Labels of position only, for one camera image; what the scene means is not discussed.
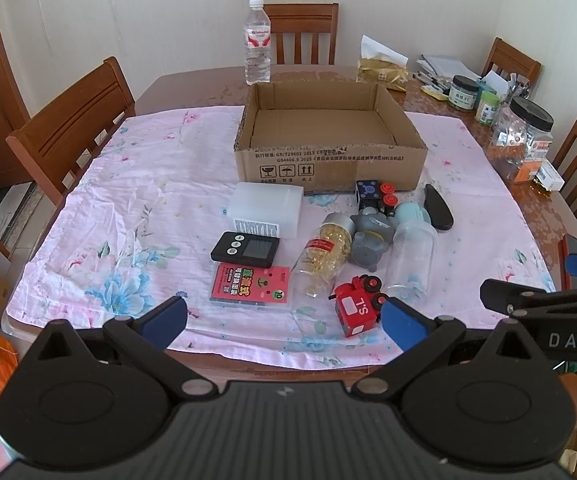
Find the black oval object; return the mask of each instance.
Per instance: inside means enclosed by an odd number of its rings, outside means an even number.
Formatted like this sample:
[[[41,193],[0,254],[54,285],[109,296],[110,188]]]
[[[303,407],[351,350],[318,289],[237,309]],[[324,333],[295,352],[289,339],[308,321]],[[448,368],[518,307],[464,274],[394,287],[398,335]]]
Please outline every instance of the black oval object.
[[[424,207],[430,216],[430,224],[438,231],[448,231],[453,226],[453,214],[437,189],[430,184],[426,185]]]

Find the water bottle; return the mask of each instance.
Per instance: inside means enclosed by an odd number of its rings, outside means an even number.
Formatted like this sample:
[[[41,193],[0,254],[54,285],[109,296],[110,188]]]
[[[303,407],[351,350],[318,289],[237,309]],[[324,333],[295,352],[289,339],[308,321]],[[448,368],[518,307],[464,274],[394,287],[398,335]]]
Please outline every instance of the water bottle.
[[[246,83],[268,83],[270,81],[270,20],[264,12],[264,0],[251,0],[244,22],[246,38]]]

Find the red package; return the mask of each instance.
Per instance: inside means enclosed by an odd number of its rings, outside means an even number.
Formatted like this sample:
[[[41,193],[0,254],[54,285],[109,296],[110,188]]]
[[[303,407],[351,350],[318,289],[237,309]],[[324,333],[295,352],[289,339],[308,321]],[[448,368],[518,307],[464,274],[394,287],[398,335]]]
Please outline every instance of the red package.
[[[219,264],[213,283],[211,301],[267,305],[286,303],[288,299],[288,267],[257,267]]]

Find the tissue paper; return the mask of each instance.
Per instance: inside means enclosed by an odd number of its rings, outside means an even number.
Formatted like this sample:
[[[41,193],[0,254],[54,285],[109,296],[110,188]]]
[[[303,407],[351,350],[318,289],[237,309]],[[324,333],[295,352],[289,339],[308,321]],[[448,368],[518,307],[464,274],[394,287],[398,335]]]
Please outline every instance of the tissue paper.
[[[386,88],[406,92],[408,81],[406,64],[408,58],[364,36],[362,38],[361,59],[357,71],[357,81],[376,81]]]

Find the open cardboard box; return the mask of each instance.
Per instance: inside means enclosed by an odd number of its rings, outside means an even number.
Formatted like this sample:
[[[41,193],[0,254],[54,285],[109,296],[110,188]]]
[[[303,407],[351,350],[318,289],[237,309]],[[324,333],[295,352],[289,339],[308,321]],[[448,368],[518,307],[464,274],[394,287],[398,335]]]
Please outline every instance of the open cardboard box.
[[[255,83],[235,140],[241,181],[311,193],[369,179],[415,189],[427,152],[386,88],[347,81]]]

